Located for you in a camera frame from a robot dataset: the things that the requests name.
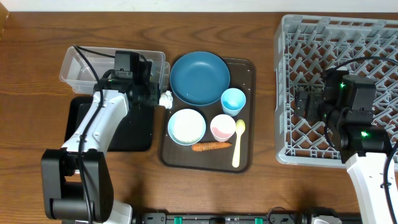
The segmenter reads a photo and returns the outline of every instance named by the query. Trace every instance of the carrot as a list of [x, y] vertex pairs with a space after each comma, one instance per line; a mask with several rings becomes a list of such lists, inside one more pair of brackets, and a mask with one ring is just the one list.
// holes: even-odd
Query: carrot
[[232, 144], [229, 142], [204, 142], [192, 145], [192, 150], [195, 152], [202, 152], [212, 149], [222, 149], [230, 146], [232, 146]]

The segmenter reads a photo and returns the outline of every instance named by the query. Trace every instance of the black cable clip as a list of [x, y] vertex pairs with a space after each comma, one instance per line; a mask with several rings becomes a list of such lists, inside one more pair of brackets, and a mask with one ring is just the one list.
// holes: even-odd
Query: black cable clip
[[79, 136], [79, 139], [80, 139], [81, 141], [86, 142], [86, 136], [87, 136], [87, 134], [85, 134], [84, 136], [81, 134], [81, 135]]
[[386, 184], [385, 183], [382, 183], [381, 185], [380, 185], [380, 188], [384, 188], [384, 187], [387, 187], [387, 188], [390, 188], [390, 186], [391, 186], [391, 183], [390, 182], [387, 182]]

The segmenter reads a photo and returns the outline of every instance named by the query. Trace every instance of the blue plate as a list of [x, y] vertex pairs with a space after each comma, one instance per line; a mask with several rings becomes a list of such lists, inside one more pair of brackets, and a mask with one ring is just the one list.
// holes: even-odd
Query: blue plate
[[229, 70], [225, 62], [209, 52], [192, 52], [174, 64], [170, 86], [182, 101], [194, 105], [209, 105], [219, 100], [229, 87]]

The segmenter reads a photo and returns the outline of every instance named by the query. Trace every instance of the wood grain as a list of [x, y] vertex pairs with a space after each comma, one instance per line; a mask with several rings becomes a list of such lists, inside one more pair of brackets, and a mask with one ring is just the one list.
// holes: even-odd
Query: wood grain
[[[345, 170], [281, 165], [275, 159], [273, 45], [283, 15], [11, 13], [0, 43], [0, 223], [57, 223], [44, 215], [40, 158], [45, 149], [63, 143], [69, 103], [76, 95], [58, 75], [72, 44], [158, 50], [171, 63], [205, 50], [256, 65], [254, 158], [246, 173], [162, 165], [157, 147], [164, 111], [156, 110], [149, 151], [107, 155], [116, 199], [139, 211], [264, 213], [275, 206], [318, 205], [358, 212]], [[398, 19], [398, 14], [327, 15]]]

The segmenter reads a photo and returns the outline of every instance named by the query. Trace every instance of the green connector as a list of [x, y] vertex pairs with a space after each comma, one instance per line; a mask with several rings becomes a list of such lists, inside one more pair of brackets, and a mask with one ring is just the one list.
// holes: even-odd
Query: green connector
[[262, 223], [263, 223], [262, 218], [255, 218], [254, 219], [254, 224], [262, 224]]
[[182, 224], [182, 217], [174, 217], [174, 224]]

